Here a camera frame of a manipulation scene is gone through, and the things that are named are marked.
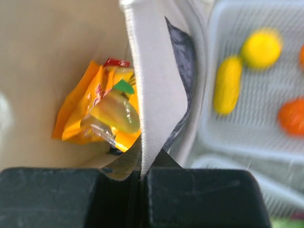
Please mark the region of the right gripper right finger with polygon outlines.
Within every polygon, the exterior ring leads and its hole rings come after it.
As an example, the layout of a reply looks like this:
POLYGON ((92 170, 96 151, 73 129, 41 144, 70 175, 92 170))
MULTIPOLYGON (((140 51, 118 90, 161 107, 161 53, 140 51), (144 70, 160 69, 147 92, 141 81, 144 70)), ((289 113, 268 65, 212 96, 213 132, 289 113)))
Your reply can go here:
POLYGON ((258 182, 245 170, 151 168, 145 228, 269 228, 258 182))

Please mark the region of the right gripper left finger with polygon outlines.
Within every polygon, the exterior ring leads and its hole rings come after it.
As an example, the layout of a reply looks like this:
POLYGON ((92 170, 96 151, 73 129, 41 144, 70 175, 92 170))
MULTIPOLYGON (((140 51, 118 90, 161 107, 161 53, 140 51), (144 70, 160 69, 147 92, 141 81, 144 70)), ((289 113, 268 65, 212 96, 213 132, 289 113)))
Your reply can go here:
POLYGON ((0 174, 3 228, 138 228, 138 173, 112 168, 8 168, 0 174))

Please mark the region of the orange gummy snack bag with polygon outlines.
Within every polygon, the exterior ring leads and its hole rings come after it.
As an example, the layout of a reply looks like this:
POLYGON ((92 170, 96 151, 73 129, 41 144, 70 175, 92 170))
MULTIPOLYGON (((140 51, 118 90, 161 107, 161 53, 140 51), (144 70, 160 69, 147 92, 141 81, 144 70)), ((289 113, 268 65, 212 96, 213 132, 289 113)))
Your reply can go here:
POLYGON ((125 152, 140 134, 133 68, 91 61, 63 102, 52 138, 75 144, 106 141, 125 152))

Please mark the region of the beige canvas tote bag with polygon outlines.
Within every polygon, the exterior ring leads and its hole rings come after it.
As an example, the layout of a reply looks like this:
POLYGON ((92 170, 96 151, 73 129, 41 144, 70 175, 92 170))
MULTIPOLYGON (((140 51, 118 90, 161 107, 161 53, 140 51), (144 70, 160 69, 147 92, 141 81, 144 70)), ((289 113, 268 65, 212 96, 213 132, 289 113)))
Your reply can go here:
POLYGON ((102 143, 51 139, 56 115, 90 61, 134 66, 147 171, 186 110, 166 21, 189 33, 197 73, 190 117, 171 150, 185 165, 201 112, 212 0, 3 0, 0 3, 0 167, 95 167, 102 143))

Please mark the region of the red candy bag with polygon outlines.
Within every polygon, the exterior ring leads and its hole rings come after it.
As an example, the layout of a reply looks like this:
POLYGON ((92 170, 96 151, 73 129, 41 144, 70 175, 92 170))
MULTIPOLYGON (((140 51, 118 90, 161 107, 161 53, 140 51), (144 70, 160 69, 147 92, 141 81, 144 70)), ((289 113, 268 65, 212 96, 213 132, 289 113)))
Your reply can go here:
POLYGON ((106 67, 107 66, 129 67, 130 62, 114 59, 114 58, 108 58, 103 65, 106 67))

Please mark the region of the back white perforated basket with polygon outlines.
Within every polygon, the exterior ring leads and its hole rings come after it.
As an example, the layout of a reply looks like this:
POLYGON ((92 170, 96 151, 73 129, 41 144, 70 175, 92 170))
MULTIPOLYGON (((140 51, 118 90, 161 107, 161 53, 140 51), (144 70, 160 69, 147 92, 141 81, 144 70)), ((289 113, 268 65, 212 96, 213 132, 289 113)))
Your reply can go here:
POLYGON ((303 162, 304 141, 284 133, 277 121, 279 108, 303 96, 304 73, 298 52, 304 43, 304 3, 301 0, 221 0, 209 20, 208 74, 198 140, 225 153, 303 162), (278 61, 257 72, 244 68, 234 111, 219 116, 213 109, 216 71, 225 57, 236 54, 251 32, 275 28, 283 39, 278 61))

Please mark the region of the white perforated basket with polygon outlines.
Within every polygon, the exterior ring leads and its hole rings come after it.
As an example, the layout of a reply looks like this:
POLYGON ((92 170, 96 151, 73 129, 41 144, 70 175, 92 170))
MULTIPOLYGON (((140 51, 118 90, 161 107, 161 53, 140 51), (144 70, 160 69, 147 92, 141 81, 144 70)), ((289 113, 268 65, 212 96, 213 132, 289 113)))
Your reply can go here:
POLYGON ((298 52, 304 43, 304 3, 301 0, 221 0, 209 20, 208 74, 198 140, 225 153, 303 162, 304 141, 284 133, 277 121, 279 108, 303 96, 304 73, 298 52), (216 71, 225 57, 236 54, 251 32, 275 28, 283 39, 278 61, 257 72, 244 68, 234 111, 219 116, 213 109, 216 71))
POLYGON ((299 192, 237 162, 217 155, 203 155, 190 165, 193 169, 234 169, 250 172, 258 182, 271 216, 289 217, 304 210, 304 196, 299 192))

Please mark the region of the front white perforated basket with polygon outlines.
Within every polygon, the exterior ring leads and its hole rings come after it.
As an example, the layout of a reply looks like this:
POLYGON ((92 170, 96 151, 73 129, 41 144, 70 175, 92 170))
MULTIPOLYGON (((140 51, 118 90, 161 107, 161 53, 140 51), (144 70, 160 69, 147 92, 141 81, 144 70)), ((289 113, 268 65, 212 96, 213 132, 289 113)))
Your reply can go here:
POLYGON ((234 169, 250 172, 258 182, 271 216, 289 217, 304 210, 304 196, 299 192, 237 162, 217 155, 203 155, 190 165, 193 169, 234 169))

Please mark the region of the yellow mango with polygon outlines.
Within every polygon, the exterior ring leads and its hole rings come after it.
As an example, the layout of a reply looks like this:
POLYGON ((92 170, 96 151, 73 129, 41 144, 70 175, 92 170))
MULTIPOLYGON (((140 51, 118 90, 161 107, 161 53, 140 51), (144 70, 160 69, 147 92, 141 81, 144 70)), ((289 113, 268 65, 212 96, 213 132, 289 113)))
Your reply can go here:
POLYGON ((242 76, 242 61, 237 55, 224 59, 215 80, 213 108, 219 115, 229 115, 238 102, 242 76))

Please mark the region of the orange fruit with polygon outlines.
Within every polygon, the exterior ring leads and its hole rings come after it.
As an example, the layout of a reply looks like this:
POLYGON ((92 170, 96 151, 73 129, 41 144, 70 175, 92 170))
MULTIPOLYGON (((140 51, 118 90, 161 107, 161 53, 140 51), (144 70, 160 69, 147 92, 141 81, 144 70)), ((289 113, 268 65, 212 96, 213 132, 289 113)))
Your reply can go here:
POLYGON ((284 103, 277 113, 283 131, 294 137, 304 136, 304 98, 297 97, 284 103))

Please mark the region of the yellow lemon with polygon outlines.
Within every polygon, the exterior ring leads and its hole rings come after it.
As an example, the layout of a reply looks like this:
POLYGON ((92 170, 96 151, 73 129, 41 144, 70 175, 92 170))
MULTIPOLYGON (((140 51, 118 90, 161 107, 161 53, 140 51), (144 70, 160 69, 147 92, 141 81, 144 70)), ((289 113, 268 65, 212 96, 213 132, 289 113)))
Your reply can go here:
POLYGON ((279 59, 283 39, 275 29, 262 28, 251 33, 244 41, 240 55, 248 68, 264 70, 279 59))

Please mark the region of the red tomato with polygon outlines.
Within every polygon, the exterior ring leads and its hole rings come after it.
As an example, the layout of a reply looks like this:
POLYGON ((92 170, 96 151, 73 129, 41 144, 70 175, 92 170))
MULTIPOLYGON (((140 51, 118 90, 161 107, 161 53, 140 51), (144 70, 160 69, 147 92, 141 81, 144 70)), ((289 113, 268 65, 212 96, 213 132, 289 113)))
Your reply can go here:
POLYGON ((302 45, 299 51, 299 66, 304 69, 304 45, 302 45))

